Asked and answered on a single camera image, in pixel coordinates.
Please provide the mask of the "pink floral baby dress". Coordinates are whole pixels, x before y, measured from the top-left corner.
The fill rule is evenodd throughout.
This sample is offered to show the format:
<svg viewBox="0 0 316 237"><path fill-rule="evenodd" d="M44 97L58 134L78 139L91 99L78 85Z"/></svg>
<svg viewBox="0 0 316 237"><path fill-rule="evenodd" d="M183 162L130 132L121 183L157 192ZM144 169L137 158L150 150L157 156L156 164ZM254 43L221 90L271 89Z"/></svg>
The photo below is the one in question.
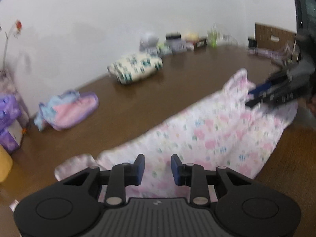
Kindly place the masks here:
<svg viewBox="0 0 316 237"><path fill-rule="evenodd" d="M226 166L249 178L261 171L293 122L296 102L270 109L245 106L253 87L245 69L238 70L223 86L180 113L165 120L136 139L98 157L82 154L55 168L55 178L63 180L87 167L110 170L120 163L132 163L145 156L145 171L139 186L126 189L128 198L188 197L187 187L175 185L170 159L178 155L183 163L195 163L207 170Z"/></svg>

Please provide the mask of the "green spray bottle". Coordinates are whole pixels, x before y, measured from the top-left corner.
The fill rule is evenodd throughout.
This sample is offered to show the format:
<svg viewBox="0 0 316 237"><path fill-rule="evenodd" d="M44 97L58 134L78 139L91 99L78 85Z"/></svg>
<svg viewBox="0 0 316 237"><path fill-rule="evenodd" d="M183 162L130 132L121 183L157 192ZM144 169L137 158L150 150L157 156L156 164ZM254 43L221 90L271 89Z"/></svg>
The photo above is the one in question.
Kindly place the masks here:
<svg viewBox="0 0 316 237"><path fill-rule="evenodd" d="M218 32L216 29L216 24L207 32L207 38L208 38L208 45L212 48L217 47L217 39L218 39Z"/></svg>

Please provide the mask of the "yellow ceramic mug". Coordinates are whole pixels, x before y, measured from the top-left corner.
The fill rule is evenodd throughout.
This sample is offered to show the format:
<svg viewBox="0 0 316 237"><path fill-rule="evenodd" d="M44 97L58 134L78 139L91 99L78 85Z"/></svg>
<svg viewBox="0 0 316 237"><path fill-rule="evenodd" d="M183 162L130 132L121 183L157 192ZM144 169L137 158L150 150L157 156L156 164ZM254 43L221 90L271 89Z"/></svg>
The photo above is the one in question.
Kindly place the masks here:
<svg viewBox="0 0 316 237"><path fill-rule="evenodd" d="M0 146L0 183L3 183L12 170L13 160L8 152Z"/></svg>

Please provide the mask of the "dark red box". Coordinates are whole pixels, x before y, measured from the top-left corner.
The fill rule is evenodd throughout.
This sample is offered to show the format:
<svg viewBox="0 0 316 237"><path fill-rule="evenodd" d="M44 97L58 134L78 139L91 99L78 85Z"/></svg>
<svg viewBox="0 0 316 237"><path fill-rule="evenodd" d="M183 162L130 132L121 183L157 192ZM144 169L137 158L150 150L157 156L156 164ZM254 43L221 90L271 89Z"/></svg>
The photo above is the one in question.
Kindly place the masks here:
<svg viewBox="0 0 316 237"><path fill-rule="evenodd" d="M194 40L194 42L193 42L193 50L202 49L204 47L207 47L207 38L206 37Z"/></svg>

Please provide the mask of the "lower purple tissue pack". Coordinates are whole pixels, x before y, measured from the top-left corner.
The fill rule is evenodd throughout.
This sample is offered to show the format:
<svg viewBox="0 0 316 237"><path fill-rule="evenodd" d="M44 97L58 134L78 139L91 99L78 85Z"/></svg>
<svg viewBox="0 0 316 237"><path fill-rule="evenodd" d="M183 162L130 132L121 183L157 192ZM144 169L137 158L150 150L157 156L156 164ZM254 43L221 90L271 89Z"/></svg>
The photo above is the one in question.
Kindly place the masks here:
<svg viewBox="0 0 316 237"><path fill-rule="evenodd" d="M1 145L9 154L20 148L22 139L23 128L17 120L1 130Z"/></svg>

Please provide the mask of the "purple tissue pack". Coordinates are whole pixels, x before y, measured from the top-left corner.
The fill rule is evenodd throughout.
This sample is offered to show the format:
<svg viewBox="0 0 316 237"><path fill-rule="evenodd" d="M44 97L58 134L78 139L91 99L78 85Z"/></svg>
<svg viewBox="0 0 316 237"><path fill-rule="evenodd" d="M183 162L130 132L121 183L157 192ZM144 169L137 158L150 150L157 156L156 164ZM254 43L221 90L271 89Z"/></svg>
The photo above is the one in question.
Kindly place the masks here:
<svg viewBox="0 0 316 237"><path fill-rule="evenodd" d="M1 130L1 145L9 154L20 148L22 139L23 128L17 120Z"/></svg>
<svg viewBox="0 0 316 237"><path fill-rule="evenodd" d="M0 113L0 131L9 127L18 117L21 116L21 109L14 95L1 94Z"/></svg>

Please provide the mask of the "yellow sticky note stack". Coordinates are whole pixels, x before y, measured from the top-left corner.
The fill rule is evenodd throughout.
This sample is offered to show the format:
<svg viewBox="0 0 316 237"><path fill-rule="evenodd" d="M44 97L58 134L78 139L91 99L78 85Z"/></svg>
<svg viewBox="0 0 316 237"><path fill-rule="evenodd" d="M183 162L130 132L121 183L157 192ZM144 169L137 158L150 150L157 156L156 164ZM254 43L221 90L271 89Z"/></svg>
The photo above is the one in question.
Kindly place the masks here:
<svg viewBox="0 0 316 237"><path fill-rule="evenodd" d="M199 35L197 33L188 33L184 36L186 42L194 43L199 40Z"/></svg>

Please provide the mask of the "blue pink purple garment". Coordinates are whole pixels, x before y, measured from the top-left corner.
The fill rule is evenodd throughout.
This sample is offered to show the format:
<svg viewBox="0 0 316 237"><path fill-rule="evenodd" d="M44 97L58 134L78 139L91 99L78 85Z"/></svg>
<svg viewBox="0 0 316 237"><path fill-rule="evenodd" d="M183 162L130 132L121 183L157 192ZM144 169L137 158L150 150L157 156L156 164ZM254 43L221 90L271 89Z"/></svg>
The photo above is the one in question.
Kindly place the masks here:
<svg viewBox="0 0 316 237"><path fill-rule="evenodd" d="M34 124L40 131L47 126L58 131L66 130L85 120L98 106L99 99L94 92L69 90L40 103Z"/></svg>

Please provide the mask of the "grey tin box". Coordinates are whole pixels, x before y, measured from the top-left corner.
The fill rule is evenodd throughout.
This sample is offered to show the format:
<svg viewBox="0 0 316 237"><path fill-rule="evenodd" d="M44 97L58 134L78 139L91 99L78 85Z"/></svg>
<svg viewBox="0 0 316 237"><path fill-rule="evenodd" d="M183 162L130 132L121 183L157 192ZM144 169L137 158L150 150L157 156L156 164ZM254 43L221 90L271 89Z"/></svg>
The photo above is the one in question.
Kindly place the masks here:
<svg viewBox="0 0 316 237"><path fill-rule="evenodd" d="M186 45L185 40L172 39L172 40L168 40L166 43L169 46L169 48L173 54L184 53L187 51L187 45Z"/></svg>

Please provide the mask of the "black charger block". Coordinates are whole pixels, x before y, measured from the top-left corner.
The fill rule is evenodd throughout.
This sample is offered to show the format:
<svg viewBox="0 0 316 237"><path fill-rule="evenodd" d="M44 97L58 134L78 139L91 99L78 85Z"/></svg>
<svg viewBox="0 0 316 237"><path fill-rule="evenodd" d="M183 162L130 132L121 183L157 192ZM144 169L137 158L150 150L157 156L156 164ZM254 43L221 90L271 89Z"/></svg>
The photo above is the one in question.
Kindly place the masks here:
<svg viewBox="0 0 316 237"><path fill-rule="evenodd" d="M181 39L180 33L168 33L168 34L166 34L167 41L177 40L177 39Z"/></svg>

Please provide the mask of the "upper purple tissue pack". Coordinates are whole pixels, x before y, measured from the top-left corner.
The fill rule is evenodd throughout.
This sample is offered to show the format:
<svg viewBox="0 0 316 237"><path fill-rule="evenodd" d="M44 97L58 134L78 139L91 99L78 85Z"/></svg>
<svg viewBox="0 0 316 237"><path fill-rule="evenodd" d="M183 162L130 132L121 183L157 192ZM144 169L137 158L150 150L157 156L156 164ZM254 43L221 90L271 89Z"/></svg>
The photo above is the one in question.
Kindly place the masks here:
<svg viewBox="0 0 316 237"><path fill-rule="evenodd" d="M0 113L0 131L9 127L18 117L21 116L21 109L14 95L1 94Z"/></svg>

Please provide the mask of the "green white small boxes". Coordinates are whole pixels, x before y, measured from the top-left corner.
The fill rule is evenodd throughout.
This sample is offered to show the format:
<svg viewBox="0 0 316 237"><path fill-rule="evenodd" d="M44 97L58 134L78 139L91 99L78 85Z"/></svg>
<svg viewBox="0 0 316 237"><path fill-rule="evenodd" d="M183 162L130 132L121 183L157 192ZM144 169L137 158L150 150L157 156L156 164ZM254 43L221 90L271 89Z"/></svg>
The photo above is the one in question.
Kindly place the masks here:
<svg viewBox="0 0 316 237"><path fill-rule="evenodd" d="M157 50L158 50L159 57L164 57L164 56L172 54L172 49L164 43L159 43L157 45Z"/></svg>

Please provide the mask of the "white astronaut speaker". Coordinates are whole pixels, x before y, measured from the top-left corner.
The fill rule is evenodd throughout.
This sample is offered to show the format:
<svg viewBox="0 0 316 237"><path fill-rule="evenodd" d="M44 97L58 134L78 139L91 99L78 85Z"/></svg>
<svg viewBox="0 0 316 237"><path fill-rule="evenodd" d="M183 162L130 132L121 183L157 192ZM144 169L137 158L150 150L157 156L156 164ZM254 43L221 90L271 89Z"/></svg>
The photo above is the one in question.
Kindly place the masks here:
<svg viewBox="0 0 316 237"><path fill-rule="evenodd" d="M151 32L147 32L140 38L139 51L157 56L159 49L157 47L159 37Z"/></svg>

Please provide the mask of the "cream green-flower folded cloth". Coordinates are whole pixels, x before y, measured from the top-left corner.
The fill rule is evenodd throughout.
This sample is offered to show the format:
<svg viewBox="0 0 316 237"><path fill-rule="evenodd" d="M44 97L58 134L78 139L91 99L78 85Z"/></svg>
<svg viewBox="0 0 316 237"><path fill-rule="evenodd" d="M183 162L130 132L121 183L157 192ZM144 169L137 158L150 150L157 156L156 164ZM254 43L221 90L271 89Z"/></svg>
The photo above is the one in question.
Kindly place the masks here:
<svg viewBox="0 0 316 237"><path fill-rule="evenodd" d="M148 78L163 68L162 59L149 53L134 53L111 63L107 69L122 85Z"/></svg>

